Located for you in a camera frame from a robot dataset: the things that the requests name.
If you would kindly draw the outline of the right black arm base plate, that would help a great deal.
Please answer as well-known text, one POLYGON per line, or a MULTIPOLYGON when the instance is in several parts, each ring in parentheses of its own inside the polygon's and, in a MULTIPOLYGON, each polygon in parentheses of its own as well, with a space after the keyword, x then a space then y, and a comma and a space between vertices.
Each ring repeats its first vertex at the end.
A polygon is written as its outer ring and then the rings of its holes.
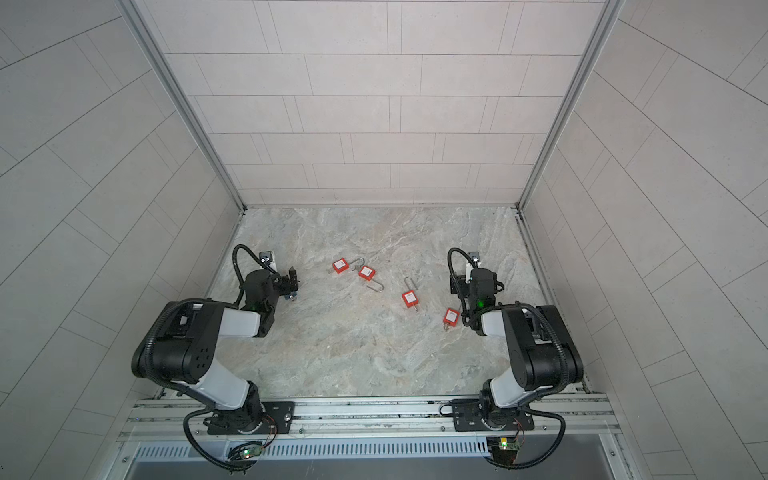
POLYGON ((490 400, 452 399, 445 407, 449 411, 440 407, 440 414, 452 418, 457 432, 527 432, 535 428, 532 418, 521 409, 500 408, 490 400))

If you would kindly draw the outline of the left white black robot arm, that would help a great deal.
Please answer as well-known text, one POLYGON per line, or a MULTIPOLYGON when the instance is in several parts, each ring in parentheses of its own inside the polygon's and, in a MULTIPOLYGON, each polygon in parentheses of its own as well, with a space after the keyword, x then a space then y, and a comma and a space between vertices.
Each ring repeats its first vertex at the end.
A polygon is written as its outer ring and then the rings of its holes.
POLYGON ((287 434, 294 404, 264 402, 256 384, 232 373, 216 358, 224 338, 263 338, 275 322, 281 297, 294 298, 294 268, 277 272, 271 251, 254 253, 244 244, 232 251, 238 281, 233 302, 187 298, 166 304, 136 348, 131 370, 138 378, 186 395, 204 406, 210 435, 287 434))

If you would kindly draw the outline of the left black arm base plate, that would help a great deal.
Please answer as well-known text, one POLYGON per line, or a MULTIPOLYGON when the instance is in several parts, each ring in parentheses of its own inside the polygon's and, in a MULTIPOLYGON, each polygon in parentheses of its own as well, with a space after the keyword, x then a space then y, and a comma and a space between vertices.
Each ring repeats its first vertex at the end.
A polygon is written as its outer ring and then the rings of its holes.
POLYGON ((266 401, 255 412, 245 405, 237 410, 215 410, 203 420, 209 435, 288 434, 296 404, 266 401))

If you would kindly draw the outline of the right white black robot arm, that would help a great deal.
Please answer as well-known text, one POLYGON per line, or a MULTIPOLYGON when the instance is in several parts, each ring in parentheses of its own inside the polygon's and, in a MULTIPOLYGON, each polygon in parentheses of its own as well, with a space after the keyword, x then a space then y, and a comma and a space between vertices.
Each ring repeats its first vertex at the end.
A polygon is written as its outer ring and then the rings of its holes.
POLYGON ((484 383, 471 419, 491 430, 518 426, 532 402, 583 380, 583 361, 557 307, 498 303, 505 285, 495 272, 458 247, 446 258, 458 318, 479 336, 504 339, 509 357, 507 369, 484 383))

